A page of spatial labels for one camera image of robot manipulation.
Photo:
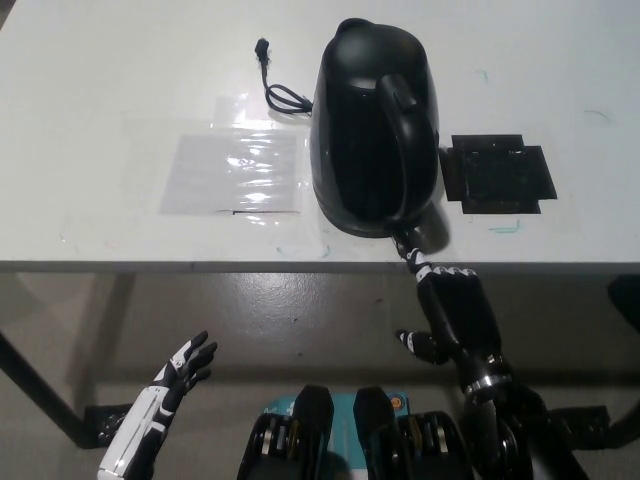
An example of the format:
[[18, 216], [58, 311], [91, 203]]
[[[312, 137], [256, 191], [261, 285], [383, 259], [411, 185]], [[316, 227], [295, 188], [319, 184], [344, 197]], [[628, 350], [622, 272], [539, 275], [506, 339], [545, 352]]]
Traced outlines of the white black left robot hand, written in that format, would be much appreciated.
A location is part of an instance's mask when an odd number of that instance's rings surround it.
[[203, 331], [187, 341], [132, 404], [104, 454], [99, 479], [150, 479], [176, 412], [188, 392], [211, 375], [217, 344]]

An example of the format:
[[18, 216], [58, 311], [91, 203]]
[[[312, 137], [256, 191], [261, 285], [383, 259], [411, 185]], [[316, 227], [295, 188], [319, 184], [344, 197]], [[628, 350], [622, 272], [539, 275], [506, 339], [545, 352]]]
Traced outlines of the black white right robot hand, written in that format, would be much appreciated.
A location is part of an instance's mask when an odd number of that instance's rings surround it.
[[466, 395], [511, 382], [496, 318], [476, 272], [430, 262], [407, 232], [395, 233], [393, 241], [415, 276], [419, 304], [430, 325], [428, 331], [396, 331], [401, 344], [430, 364], [452, 361]]

